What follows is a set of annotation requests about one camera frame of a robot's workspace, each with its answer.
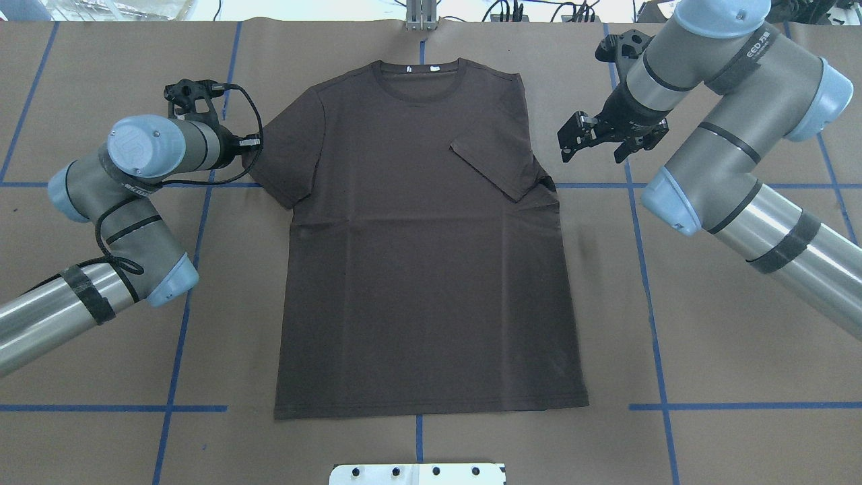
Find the t-shirt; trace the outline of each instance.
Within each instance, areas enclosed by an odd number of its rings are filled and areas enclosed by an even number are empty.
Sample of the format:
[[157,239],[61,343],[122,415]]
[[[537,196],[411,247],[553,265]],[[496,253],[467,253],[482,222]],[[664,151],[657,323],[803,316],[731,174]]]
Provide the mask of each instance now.
[[276,419],[587,405],[518,74],[373,62],[269,122],[251,174],[293,210]]

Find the blue tape grid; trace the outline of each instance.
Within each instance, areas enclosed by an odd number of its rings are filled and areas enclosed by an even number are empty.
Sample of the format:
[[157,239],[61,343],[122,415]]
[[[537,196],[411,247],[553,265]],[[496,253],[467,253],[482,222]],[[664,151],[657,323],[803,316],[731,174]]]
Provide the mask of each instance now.
[[[605,36],[610,34],[608,24],[603,23]],[[610,75],[610,88],[616,88],[617,79],[614,70],[614,64],[608,64]],[[640,263],[640,280],[646,293],[646,306],[649,310],[649,326],[653,333],[653,359],[655,361],[655,374],[659,383],[659,399],[661,400],[661,414],[665,421],[665,441],[667,443],[667,456],[671,465],[671,478],[673,485],[679,485],[679,471],[677,467],[677,452],[676,446],[673,443],[673,429],[671,427],[671,412],[667,409],[667,390],[665,388],[665,371],[661,364],[661,349],[659,347],[659,332],[656,330],[655,313],[653,311],[653,293],[649,286],[649,273],[647,272],[647,258],[644,255],[643,239],[640,235],[640,220],[638,219],[637,200],[634,196],[634,182],[632,181],[632,170],[628,164],[628,159],[625,162],[626,170],[626,186],[628,189],[628,204],[632,212],[632,222],[634,224],[634,241],[638,248],[638,261]]]
[[[609,28],[607,24],[603,24],[603,28],[605,34],[609,33]],[[16,125],[15,133],[13,134],[12,141],[9,145],[9,149],[7,150],[5,159],[3,161],[3,166],[0,167],[0,187],[2,188],[44,188],[47,186],[46,182],[6,182],[4,181],[6,172],[9,168],[9,163],[12,159],[12,156],[15,152],[15,147],[17,144],[17,140],[21,131],[23,129],[23,125],[26,122],[27,114],[29,111],[29,107],[33,100],[34,94],[38,87],[39,81],[41,79],[41,75],[44,71],[45,65],[47,63],[48,56],[50,54],[51,48],[54,43],[54,39],[56,38],[56,34],[59,29],[59,22],[55,22],[48,39],[48,42],[45,47],[45,51],[42,55],[41,63],[39,68],[36,71],[34,76],[33,84],[30,86],[30,91],[27,96],[27,100],[22,109],[22,113],[19,116],[18,124]],[[242,29],[242,22],[237,23],[236,32],[234,35],[234,47],[231,55],[230,67],[228,72],[228,81],[232,82],[233,74],[234,74],[234,65],[236,62],[236,55],[239,48],[240,43],[240,32]],[[790,29],[787,22],[784,23],[784,30],[788,37],[790,37]],[[426,51],[426,41],[420,41],[419,45],[419,62],[420,64],[425,63],[425,51]],[[609,76],[611,87],[616,87],[616,76],[613,65],[609,65]],[[222,119],[226,118],[227,108],[228,108],[228,94],[225,97],[225,105],[222,108]],[[843,196],[841,195],[842,190],[858,190],[862,189],[862,184],[840,184],[837,181],[837,177],[835,175],[834,168],[832,166],[832,161],[829,158],[828,150],[826,145],[820,135],[817,136],[817,140],[820,144],[821,152],[823,155],[823,160],[826,164],[829,178],[831,183],[828,184],[771,184],[773,188],[777,189],[833,189],[835,191],[836,198],[840,204],[841,213],[844,218],[848,234],[850,239],[854,243],[857,242],[856,234],[853,229],[853,225],[847,215],[846,204]],[[655,316],[653,313],[653,302],[652,295],[649,287],[649,275],[647,272],[646,258],[643,250],[643,242],[640,235],[640,221],[638,219],[638,214],[636,210],[636,203],[634,197],[634,189],[643,188],[646,184],[643,183],[634,183],[632,180],[632,173],[630,166],[628,165],[628,161],[624,166],[625,174],[626,174],[626,183],[558,183],[557,187],[561,189],[625,189],[628,191],[629,196],[629,208],[632,212],[632,221],[634,224],[634,232],[635,232],[635,241],[638,249],[639,263],[640,263],[640,271],[641,271],[641,281],[644,286],[644,291],[646,292],[647,306],[649,310],[649,320],[650,327],[653,333],[653,355],[655,359],[656,365],[656,375],[659,384],[659,397],[660,403],[647,403],[647,404],[639,404],[634,403],[629,405],[629,410],[633,412],[642,412],[642,411],[661,411],[664,423],[665,423],[665,439],[667,441],[668,447],[668,457],[671,465],[671,476],[673,478],[674,485],[679,484],[679,476],[678,476],[678,466],[676,462],[676,452],[675,446],[673,442],[673,433],[671,428],[671,418],[670,412],[684,412],[684,411],[742,411],[742,410],[800,410],[800,409],[809,409],[809,410],[818,410],[818,409],[862,409],[862,401],[800,401],[800,402],[729,402],[729,403],[671,403],[667,400],[667,393],[665,389],[665,381],[664,381],[664,372],[662,369],[661,363],[661,355],[659,348],[659,336],[656,331],[655,325]],[[214,173],[210,173],[209,179],[214,179]],[[176,185],[170,186],[169,189],[174,188],[200,188],[199,186],[194,185]],[[195,268],[198,267],[200,262],[200,249],[203,242],[203,230],[207,221],[207,216],[209,213],[209,204],[211,200],[212,190],[220,189],[220,188],[260,188],[260,184],[255,182],[233,182],[230,184],[225,184],[222,186],[210,186],[206,189],[206,194],[204,197],[203,203],[203,211],[201,215],[200,224],[198,227],[197,234],[197,242],[195,246],[195,254],[193,257],[193,264]],[[159,440],[159,454],[157,456],[157,461],[155,465],[155,470],[153,472],[153,485],[159,483],[161,467],[164,462],[165,453],[166,453],[166,445],[167,439],[170,431],[170,423],[171,416],[173,413],[225,413],[228,410],[227,406],[211,406],[211,405],[176,405],[174,404],[174,400],[176,397],[177,390],[177,382],[180,370],[180,364],[182,362],[183,348],[185,342],[186,329],[188,327],[189,313],[191,312],[191,292],[186,297],[184,312],[183,312],[183,322],[180,328],[180,334],[177,343],[177,352],[174,356],[174,367],[172,371],[171,378],[171,386],[168,392],[167,402],[165,405],[48,405],[48,404],[36,404],[36,405],[28,405],[28,404],[0,404],[0,413],[164,413],[165,420],[162,426],[162,435]],[[423,446],[423,416],[418,414],[415,416],[415,453],[416,453],[416,462],[422,463],[424,461],[424,446]]]
[[[228,68],[228,83],[234,79],[234,66],[236,64],[236,53],[240,46],[240,34],[242,32],[242,22],[236,23],[236,32],[234,33],[234,48],[230,57],[230,67]],[[228,100],[225,99],[224,108],[222,109],[222,118],[227,115]],[[209,171],[209,181],[216,180],[216,171]],[[201,213],[201,222],[197,228],[197,241],[195,242],[195,255],[191,263],[195,269],[198,269],[201,261],[201,246],[203,245],[203,228],[207,224],[207,216],[209,215],[209,203],[212,198],[213,186],[207,186],[206,194],[203,197],[203,211]],[[185,295],[185,307],[183,309],[183,323],[179,328],[179,339],[177,341],[177,353],[173,360],[173,373],[171,375],[171,387],[167,395],[167,404],[165,409],[165,421],[162,424],[162,434],[159,440],[159,454],[156,456],[155,469],[153,470],[153,485],[159,485],[161,480],[162,464],[165,461],[165,452],[167,449],[168,434],[171,430],[171,416],[174,409],[174,398],[177,395],[177,382],[179,380],[179,368],[183,361],[183,349],[185,347],[185,333],[189,326],[189,315],[191,313],[191,297],[194,295],[194,289]]]
[[30,85],[30,92],[27,93],[27,100],[24,101],[24,107],[21,110],[21,115],[18,117],[18,124],[15,126],[15,133],[12,134],[12,143],[9,144],[9,150],[6,151],[6,158],[3,159],[3,166],[0,167],[0,182],[6,178],[6,171],[9,170],[9,162],[12,161],[12,154],[15,152],[15,146],[18,144],[18,136],[24,128],[24,122],[27,120],[27,113],[30,111],[30,103],[33,102],[33,95],[36,93],[36,87],[39,86],[39,81],[42,79],[42,72],[45,71],[45,64],[48,62],[48,55],[51,53],[54,39],[57,38],[59,30],[59,22],[55,22],[51,28],[51,36],[48,37],[48,43],[45,46],[45,52],[42,53],[42,60],[39,62],[39,68],[36,69],[36,75],[33,76],[33,84]]

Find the black cable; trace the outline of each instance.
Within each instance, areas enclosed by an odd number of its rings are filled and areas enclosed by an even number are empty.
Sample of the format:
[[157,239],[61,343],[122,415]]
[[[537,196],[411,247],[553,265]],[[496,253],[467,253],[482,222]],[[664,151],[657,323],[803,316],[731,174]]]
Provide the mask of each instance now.
[[580,5],[580,9],[578,12],[569,19],[568,22],[595,22],[596,21],[596,10],[593,7],[596,6],[602,0],[596,0],[592,5],[587,4],[587,2],[583,2]]
[[108,248],[105,246],[105,242],[102,240],[102,223],[104,223],[104,220],[108,216],[116,212],[124,205],[139,199],[140,198],[138,197],[130,197],[121,202],[118,202],[114,204],[110,209],[105,211],[101,216],[99,216],[99,219],[96,220],[96,245],[99,247],[99,249],[102,251],[102,254],[104,255],[104,262],[114,264],[123,271],[131,274],[144,274],[144,267],[128,258],[114,256],[111,254],[110,250],[108,250]]
[[163,180],[163,181],[159,182],[158,184],[155,184],[156,186],[163,187],[163,186],[166,186],[169,184],[190,184],[193,186],[220,186],[222,184],[228,184],[230,182],[233,182],[234,180],[239,180],[239,179],[245,177],[247,173],[251,172],[252,167],[254,167],[254,164],[257,163],[258,158],[260,157],[260,152],[263,150],[263,147],[264,147],[264,125],[260,121],[260,113],[258,112],[258,107],[254,105],[254,101],[252,101],[252,98],[250,96],[248,96],[248,93],[246,92],[245,89],[242,88],[242,86],[240,86],[240,85],[225,85],[225,88],[226,89],[235,89],[235,90],[241,92],[242,95],[246,97],[248,104],[252,107],[252,110],[254,111],[254,117],[257,118],[259,144],[258,144],[257,153],[255,153],[254,158],[252,158],[252,162],[248,164],[248,167],[246,167],[245,170],[243,170],[239,174],[231,177],[230,179],[218,180],[216,182],[210,182],[210,181],[202,182],[200,180],[182,180],[182,179]]
[[550,22],[553,22],[553,19],[557,18],[557,14],[559,13],[559,10],[560,10],[560,9],[562,9],[563,7],[565,7],[566,5],[571,5],[571,6],[572,6],[572,17],[574,17],[574,16],[575,16],[575,14],[576,14],[576,12],[577,12],[577,10],[578,10],[578,6],[577,6],[577,5],[575,5],[573,2],[562,2],[562,3],[559,3],[559,4],[558,4],[557,9],[553,12],[553,15],[551,16],[551,21],[550,21]]
[[488,7],[488,9],[485,11],[485,15],[482,16],[482,22],[484,22],[488,18],[488,15],[494,9],[494,7],[497,6],[498,3],[500,3],[500,22],[503,21],[503,4],[504,3],[506,4],[506,11],[508,12],[509,11],[509,0],[496,0],[494,3],[492,3],[490,5],[490,7]]
[[[91,259],[91,260],[87,260],[87,261],[82,261],[82,262],[80,262],[80,263],[76,264],[75,266],[77,266],[78,268],[84,268],[84,267],[90,266],[91,264],[98,264],[98,263],[100,263],[100,262],[107,262],[107,261],[105,260],[105,257],[104,257],[104,256],[102,256],[102,257],[100,257],[100,258],[93,258],[93,259]],[[41,287],[42,285],[46,285],[46,284],[50,283],[51,281],[54,281],[54,280],[58,279],[59,277],[60,277],[60,275],[59,275],[59,273],[57,273],[57,274],[55,274],[54,276],[52,276],[52,277],[50,277],[50,278],[46,278],[45,280],[40,281],[40,282],[39,282],[39,283],[37,283],[35,286],[31,287],[31,288],[30,288],[30,289],[28,289],[26,292],[21,293],[21,294],[30,293],[30,292],[32,292],[33,290],[35,290],[36,288]]]

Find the blue tape line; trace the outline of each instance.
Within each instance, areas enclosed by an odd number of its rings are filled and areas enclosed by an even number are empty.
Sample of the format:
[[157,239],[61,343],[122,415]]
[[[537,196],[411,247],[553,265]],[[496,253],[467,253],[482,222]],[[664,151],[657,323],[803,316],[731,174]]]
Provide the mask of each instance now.
[[831,189],[832,184],[769,184],[773,189]]
[[0,182],[0,187],[47,187],[47,182]]
[[[234,33],[234,51],[230,54],[230,66],[228,67],[228,80],[226,82],[234,82],[234,66],[236,66],[236,53],[240,50],[240,33],[242,32],[242,21],[236,23],[236,32]],[[224,93],[224,105],[222,106],[222,121],[228,119],[228,101],[230,101],[230,91]]]
[[[605,36],[610,35],[607,23],[602,23]],[[617,80],[614,71],[614,65],[608,63],[610,72],[610,87],[616,89]],[[638,261],[640,263],[640,281],[643,284],[644,292],[646,293],[646,307],[649,310],[649,325],[653,333],[653,359],[655,361],[655,374],[659,383],[659,397],[662,405],[667,404],[667,390],[665,388],[665,372],[661,364],[661,350],[659,348],[659,333],[655,325],[655,312],[653,311],[653,294],[649,286],[649,273],[647,272],[647,258],[644,255],[643,239],[640,234],[640,220],[638,219],[637,201],[634,197],[634,182],[632,181],[632,169],[625,162],[626,185],[628,189],[628,204],[632,212],[632,223],[634,224],[634,241],[638,248]],[[671,413],[667,409],[662,409],[662,418],[665,421],[665,441],[667,442],[667,456],[671,465],[671,478],[673,485],[679,485],[679,470],[677,466],[676,445],[673,441],[673,430],[671,427]]]
[[[216,179],[216,171],[209,171],[209,181]],[[206,195],[203,197],[203,213],[201,214],[201,222],[197,227],[197,241],[195,242],[195,254],[192,257],[191,264],[195,269],[201,261],[201,246],[203,245],[203,228],[207,223],[209,213],[209,202],[212,197],[213,187],[208,186]],[[155,470],[153,471],[153,485],[159,485],[161,479],[161,468],[165,461],[165,450],[167,449],[167,437],[171,430],[171,416],[173,414],[173,401],[177,395],[177,382],[179,380],[179,368],[183,361],[183,349],[185,347],[185,333],[189,328],[189,315],[191,313],[191,296],[194,290],[190,290],[185,295],[185,307],[183,308],[183,323],[179,327],[179,338],[177,340],[177,353],[173,358],[173,371],[171,374],[171,386],[168,390],[167,405],[165,409],[165,421],[162,423],[162,433],[159,439],[159,454],[156,456]]]
[[423,448],[424,438],[422,437],[422,415],[416,414],[416,462],[423,463],[425,461],[425,451]]
[[[126,404],[0,404],[0,413],[163,413],[167,406]],[[175,406],[175,413],[226,413],[227,406]]]
[[841,216],[844,218],[847,234],[850,236],[850,241],[859,246],[859,242],[856,239],[856,231],[853,230],[853,223],[850,222],[850,216],[847,214],[844,196],[841,195],[841,189],[838,187],[838,179],[835,177],[832,159],[829,158],[829,151],[826,150],[826,143],[823,142],[823,136],[820,133],[817,134],[817,142],[820,144],[820,151],[823,154],[823,161],[826,163],[826,169],[829,172],[829,179],[832,180],[832,188],[835,190],[835,197],[838,199],[838,206],[841,208]]
[[741,411],[763,409],[862,409],[862,401],[826,402],[693,402],[630,404],[629,411]]
[[15,145],[18,144],[18,136],[24,128],[24,121],[27,119],[28,111],[30,111],[30,103],[33,102],[36,87],[39,85],[39,80],[42,78],[42,72],[45,71],[45,64],[48,62],[48,55],[51,53],[54,39],[57,37],[57,30],[59,30],[59,22],[55,22],[53,28],[51,28],[51,36],[48,37],[45,52],[42,53],[42,61],[39,63],[39,68],[36,69],[36,75],[33,77],[33,84],[30,85],[30,92],[27,94],[27,100],[24,101],[21,115],[18,117],[18,124],[15,126],[15,133],[12,134],[12,142],[9,144],[9,150],[6,151],[6,158],[3,160],[3,166],[0,167],[0,182],[6,178],[6,171],[9,170],[9,163],[12,161],[12,154],[15,152]]
[[0,404],[4,413],[163,413],[164,406],[110,404]]
[[175,413],[226,413],[228,411],[228,407],[216,405],[186,405],[174,406],[173,411]]

